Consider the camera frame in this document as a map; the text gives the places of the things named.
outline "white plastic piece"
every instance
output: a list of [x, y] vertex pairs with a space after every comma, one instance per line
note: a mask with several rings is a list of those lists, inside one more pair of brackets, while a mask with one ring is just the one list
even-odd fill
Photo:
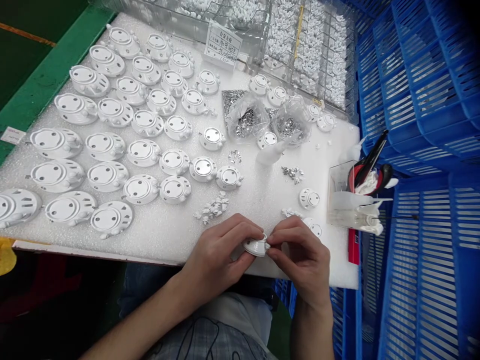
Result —
[[101, 232], [100, 239], [105, 240], [125, 231], [133, 219], [134, 212], [130, 205], [123, 201], [110, 201], [93, 212], [90, 225]]
[[98, 103], [98, 117], [112, 128], [124, 128], [133, 119], [134, 110], [121, 100], [106, 97]]
[[128, 146], [126, 157], [132, 164], [147, 168], [158, 163], [161, 152], [160, 146], [155, 141], [143, 139], [134, 141]]
[[11, 188], [0, 192], [0, 229], [28, 223], [42, 208], [42, 199], [36, 193]]
[[148, 110], [139, 110], [133, 115], [131, 127], [145, 138], [154, 138], [164, 130], [164, 120]]
[[160, 81], [160, 68], [146, 56], [137, 56], [131, 62], [131, 75], [145, 85], [154, 85]]
[[304, 209], [316, 208], [320, 203], [320, 195], [312, 189], [306, 187], [298, 193], [298, 201]]
[[88, 222], [97, 207], [97, 200], [84, 191], [64, 193], [48, 203], [45, 215], [52, 223], [75, 226]]
[[165, 151], [159, 161], [160, 168], [168, 175], [183, 175], [189, 169], [190, 158], [180, 149]]
[[146, 99], [148, 108], [154, 113], [167, 117], [172, 115], [177, 108], [177, 102], [166, 91], [153, 89]]
[[120, 162], [101, 162], [88, 170], [88, 182], [101, 193], [111, 193], [121, 189], [129, 178], [128, 169]]
[[30, 142], [47, 159], [69, 159], [82, 151], [80, 136], [65, 128], [43, 128], [30, 135]]
[[125, 72], [125, 61], [115, 52], [103, 45], [90, 48], [91, 67], [108, 78], [115, 78]]
[[215, 179], [220, 189], [232, 191], [242, 186], [244, 177], [236, 167], [225, 165], [218, 170]]
[[169, 176], [160, 184], [160, 196], [167, 204], [183, 203], [191, 193], [190, 181], [183, 176]]
[[193, 159], [189, 170], [192, 178], [200, 183], [208, 183], [217, 176], [217, 164], [207, 156]]
[[127, 148], [125, 141], [113, 132], [97, 132], [86, 138], [90, 156], [101, 162], [120, 159]]
[[105, 75], [83, 65], [75, 65], [70, 69], [70, 79], [76, 91], [90, 98], [105, 96], [111, 89]]
[[147, 101], [147, 87], [129, 76], [123, 76], [116, 81], [116, 96], [132, 106], [139, 106]]
[[56, 159], [35, 166], [30, 176], [42, 190], [65, 193], [80, 186], [84, 181], [85, 171], [75, 161]]
[[132, 176], [123, 186], [123, 195], [134, 205], [148, 204], [159, 195], [159, 182], [146, 174]]
[[194, 57], [191, 52], [185, 54], [181, 51], [175, 51], [168, 59], [168, 67], [184, 79], [190, 79], [194, 75]]
[[55, 96], [55, 106], [60, 117], [70, 124], [88, 125], [99, 118], [99, 108], [88, 97], [66, 92]]
[[173, 115], [164, 123], [165, 134], [172, 140], [184, 141], [192, 135], [192, 124], [184, 117]]

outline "green table edge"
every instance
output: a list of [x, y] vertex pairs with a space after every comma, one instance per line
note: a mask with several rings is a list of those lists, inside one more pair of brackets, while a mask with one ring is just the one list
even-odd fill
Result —
[[[10, 126], [26, 132], [69, 79], [69, 70], [88, 53], [116, 14], [88, 5], [57, 45], [0, 111], [0, 135]], [[0, 166], [15, 145], [2, 141]]]

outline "white label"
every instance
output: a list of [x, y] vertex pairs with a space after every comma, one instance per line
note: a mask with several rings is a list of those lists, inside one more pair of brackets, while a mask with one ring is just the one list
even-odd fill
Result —
[[17, 130], [16, 128], [8, 126], [3, 133], [3, 135], [0, 137], [0, 140], [17, 145], [22, 141], [23, 137], [25, 136], [26, 132], [23, 132], [21, 130]]

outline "right hand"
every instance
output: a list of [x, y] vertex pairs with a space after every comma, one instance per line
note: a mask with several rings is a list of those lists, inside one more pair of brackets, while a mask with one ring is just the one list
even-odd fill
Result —
[[[330, 251], [298, 217], [279, 222], [267, 239], [267, 255], [292, 280], [302, 300], [316, 311], [330, 302]], [[281, 250], [288, 244], [290, 257]]]

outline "person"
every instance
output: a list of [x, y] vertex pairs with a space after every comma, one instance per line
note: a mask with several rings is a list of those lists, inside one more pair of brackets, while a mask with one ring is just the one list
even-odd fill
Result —
[[[241, 214], [205, 230], [184, 267], [81, 359], [275, 359], [266, 346], [271, 308], [224, 293], [255, 260], [246, 251], [232, 260], [232, 252], [245, 239], [263, 239], [263, 232]], [[291, 359], [334, 359], [329, 250], [297, 216], [278, 223], [267, 242], [267, 255], [298, 291]]]

